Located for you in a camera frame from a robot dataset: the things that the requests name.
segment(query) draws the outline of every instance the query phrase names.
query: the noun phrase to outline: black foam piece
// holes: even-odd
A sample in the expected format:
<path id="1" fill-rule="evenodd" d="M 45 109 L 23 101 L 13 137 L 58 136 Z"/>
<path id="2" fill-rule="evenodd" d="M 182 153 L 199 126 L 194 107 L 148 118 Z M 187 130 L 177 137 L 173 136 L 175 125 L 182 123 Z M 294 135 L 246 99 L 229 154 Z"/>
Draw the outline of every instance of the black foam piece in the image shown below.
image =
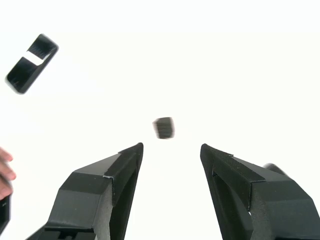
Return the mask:
<path id="1" fill-rule="evenodd" d="M 200 158 L 223 240 L 320 240 L 313 200 L 280 168 L 263 168 L 207 144 Z"/>
<path id="2" fill-rule="evenodd" d="M 174 124 L 171 117 L 158 118 L 153 122 L 159 139 L 169 139 L 174 135 Z"/>
<path id="3" fill-rule="evenodd" d="M 123 240 L 142 158 L 139 143 L 71 173 L 28 240 Z"/>
<path id="4" fill-rule="evenodd" d="M 37 65 L 22 57 L 6 76 L 7 82 L 17 93 L 26 93 L 58 50 L 57 44 L 44 34 L 40 34 L 27 52 L 41 59 L 42 63 Z"/>

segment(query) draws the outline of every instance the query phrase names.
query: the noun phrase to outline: white background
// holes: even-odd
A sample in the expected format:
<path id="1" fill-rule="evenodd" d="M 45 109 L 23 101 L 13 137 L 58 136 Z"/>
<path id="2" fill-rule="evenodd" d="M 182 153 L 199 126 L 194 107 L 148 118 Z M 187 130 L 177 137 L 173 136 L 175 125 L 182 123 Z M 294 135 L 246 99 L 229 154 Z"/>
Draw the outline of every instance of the white background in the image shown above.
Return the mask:
<path id="1" fill-rule="evenodd" d="M 318 1 L 50 4 L 0 2 L 0 146 L 17 173 L 1 240 L 40 228 L 72 171 L 138 142 L 126 240 L 222 239 L 203 143 L 277 164 L 320 206 Z M 15 94 L 5 76 L 40 33 L 60 50 Z"/>

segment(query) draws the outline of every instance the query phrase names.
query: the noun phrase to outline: human hand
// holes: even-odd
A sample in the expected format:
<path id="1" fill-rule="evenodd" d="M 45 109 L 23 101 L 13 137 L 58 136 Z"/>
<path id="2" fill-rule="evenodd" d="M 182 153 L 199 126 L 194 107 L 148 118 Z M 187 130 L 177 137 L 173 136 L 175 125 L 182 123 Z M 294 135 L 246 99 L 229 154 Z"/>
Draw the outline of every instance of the human hand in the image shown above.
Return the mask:
<path id="1" fill-rule="evenodd" d="M 12 194 L 13 189 L 6 181 L 16 179 L 15 172 L 8 166 L 13 157 L 0 147 L 0 200 Z"/>

